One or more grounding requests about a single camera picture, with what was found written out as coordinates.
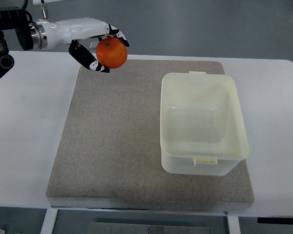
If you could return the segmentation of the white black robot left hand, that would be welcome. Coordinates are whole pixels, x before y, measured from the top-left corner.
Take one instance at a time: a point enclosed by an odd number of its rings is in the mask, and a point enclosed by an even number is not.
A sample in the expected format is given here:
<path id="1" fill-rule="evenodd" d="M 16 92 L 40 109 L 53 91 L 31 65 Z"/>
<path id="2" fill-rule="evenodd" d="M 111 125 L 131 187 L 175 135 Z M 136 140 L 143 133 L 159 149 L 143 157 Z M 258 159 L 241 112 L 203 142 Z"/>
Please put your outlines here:
<path id="1" fill-rule="evenodd" d="M 124 46 L 129 43 L 124 34 L 116 27 L 93 18 L 67 19 L 48 22 L 38 19 L 29 24 L 33 45 L 40 49 L 52 49 L 59 43 L 69 44 L 70 55 L 84 68 L 92 71 L 109 73 L 110 68 L 102 65 L 83 45 L 80 40 L 99 38 L 117 38 Z"/>

